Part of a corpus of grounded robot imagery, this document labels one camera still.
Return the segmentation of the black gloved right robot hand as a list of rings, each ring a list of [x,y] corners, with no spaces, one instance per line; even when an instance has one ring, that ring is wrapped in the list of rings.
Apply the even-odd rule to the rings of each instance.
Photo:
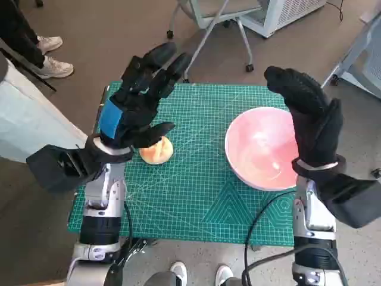
[[[292,115],[298,157],[294,170],[318,171],[342,167],[346,160],[337,153],[343,126],[341,101],[328,99],[315,79],[294,69],[268,67],[264,72],[270,91],[283,97]]]

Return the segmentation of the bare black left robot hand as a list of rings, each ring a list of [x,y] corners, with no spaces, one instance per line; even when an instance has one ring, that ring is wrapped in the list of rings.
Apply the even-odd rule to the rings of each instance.
[[[174,124],[150,124],[160,100],[167,98],[182,77],[192,57],[184,52],[176,59],[176,44],[165,42],[143,57],[133,56],[121,77],[121,86],[105,102],[99,120],[101,141],[110,147],[148,147],[170,131]]]

